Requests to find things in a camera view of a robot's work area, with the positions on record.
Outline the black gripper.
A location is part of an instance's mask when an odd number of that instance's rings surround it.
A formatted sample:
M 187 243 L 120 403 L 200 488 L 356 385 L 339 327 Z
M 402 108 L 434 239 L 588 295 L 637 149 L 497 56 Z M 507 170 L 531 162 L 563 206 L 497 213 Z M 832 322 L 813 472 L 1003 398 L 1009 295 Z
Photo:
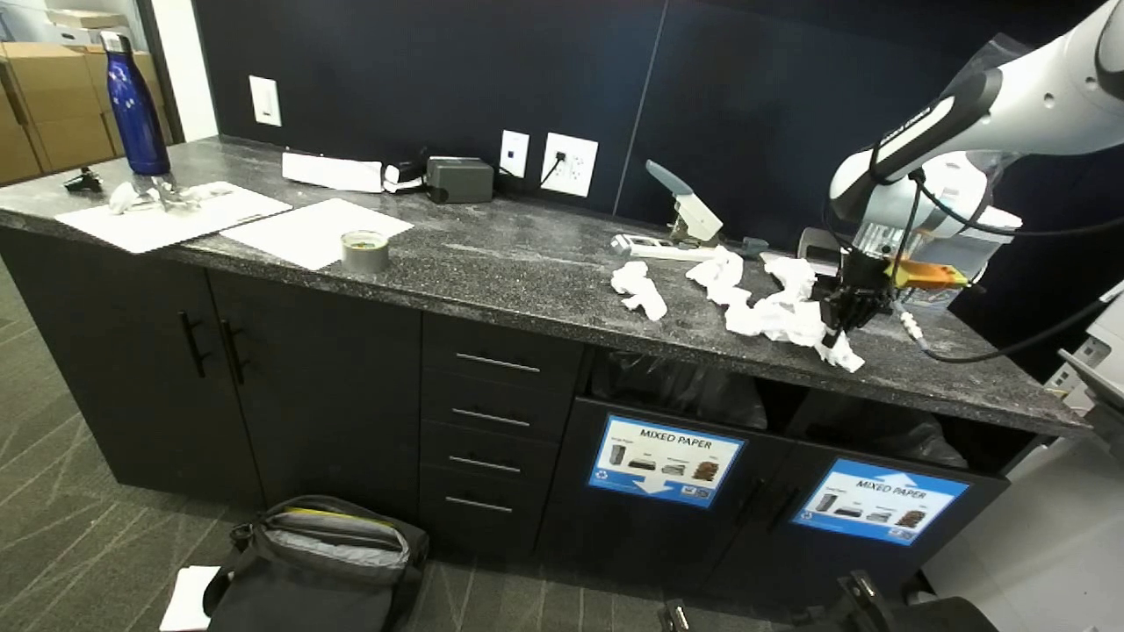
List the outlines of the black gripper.
M 871 322 L 873 315 L 888 315 L 891 259 L 845 248 L 819 305 L 820 305 L 826 327 L 834 334 L 850 334 Z

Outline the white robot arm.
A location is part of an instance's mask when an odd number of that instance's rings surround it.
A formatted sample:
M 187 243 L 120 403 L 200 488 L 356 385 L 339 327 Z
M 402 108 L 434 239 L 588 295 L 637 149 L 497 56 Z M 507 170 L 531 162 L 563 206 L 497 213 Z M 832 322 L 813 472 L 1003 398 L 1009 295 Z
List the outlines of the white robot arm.
M 995 35 L 918 115 L 834 165 L 830 205 L 850 239 L 820 321 L 852 331 L 888 314 L 908 259 L 978 282 L 1023 230 L 990 205 L 1009 165 L 1119 145 L 1124 0 L 1102 0 L 1037 49 Z

